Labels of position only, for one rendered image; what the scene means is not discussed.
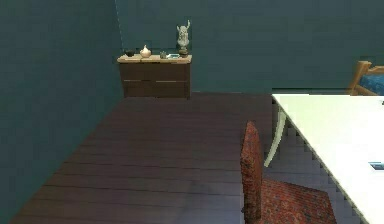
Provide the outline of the wooden chair blue cushion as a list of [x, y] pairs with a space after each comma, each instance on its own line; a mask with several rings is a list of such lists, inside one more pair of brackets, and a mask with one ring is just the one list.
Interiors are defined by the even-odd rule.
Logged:
[[370, 61], [358, 61], [347, 93], [354, 96], [384, 96], [384, 65], [372, 66]]

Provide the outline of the white table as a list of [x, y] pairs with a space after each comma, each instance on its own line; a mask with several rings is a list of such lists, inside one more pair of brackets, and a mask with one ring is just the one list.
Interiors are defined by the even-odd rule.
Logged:
[[384, 224], [384, 96], [275, 94], [276, 132], [264, 165], [293, 124], [366, 224]]

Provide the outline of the red patterned chair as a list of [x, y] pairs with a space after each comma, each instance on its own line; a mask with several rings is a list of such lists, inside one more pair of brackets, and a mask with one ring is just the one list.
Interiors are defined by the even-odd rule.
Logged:
[[240, 152], [245, 224], [337, 224], [326, 192], [263, 177], [258, 130], [248, 121]]

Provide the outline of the grey bust statue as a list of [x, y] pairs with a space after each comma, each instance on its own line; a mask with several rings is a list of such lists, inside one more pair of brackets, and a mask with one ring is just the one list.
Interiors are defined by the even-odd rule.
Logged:
[[189, 45], [189, 33], [188, 33], [189, 28], [190, 28], [190, 21], [187, 21], [186, 26], [181, 25], [176, 27], [178, 31], [177, 44], [179, 46], [179, 55], [181, 57], [188, 56], [187, 46]]

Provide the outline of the dark brown chest of drawers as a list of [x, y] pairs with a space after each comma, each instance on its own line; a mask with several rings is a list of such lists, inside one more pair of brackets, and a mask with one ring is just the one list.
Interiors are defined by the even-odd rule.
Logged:
[[124, 97], [186, 98], [191, 96], [192, 56], [161, 59], [139, 54], [117, 59]]

